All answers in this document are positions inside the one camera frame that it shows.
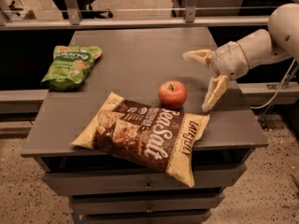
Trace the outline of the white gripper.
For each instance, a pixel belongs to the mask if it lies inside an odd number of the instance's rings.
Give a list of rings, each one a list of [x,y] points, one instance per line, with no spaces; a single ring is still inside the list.
[[[182,57],[186,61],[195,62],[203,66],[209,63],[218,77],[209,80],[202,110],[207,112],[225,94],[231,80],[243,77],[249,71],[249,63],[241,46],[236,42],[228,42],[218,47],[214,52],[210,49],[190,50],[184,52]]]

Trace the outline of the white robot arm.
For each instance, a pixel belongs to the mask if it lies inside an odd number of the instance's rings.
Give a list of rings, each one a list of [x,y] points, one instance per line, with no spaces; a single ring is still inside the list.
[[[215,50],[199,49],[183,54],[186,61],[212,67],[216,77],[208,84],[204,112],[211,110],[225,94],[228,84],[259,65],[278,63],[293,57],[299,60],[299,5],[278,7],[269,17],[267,29],[259,29],[236,42]]]

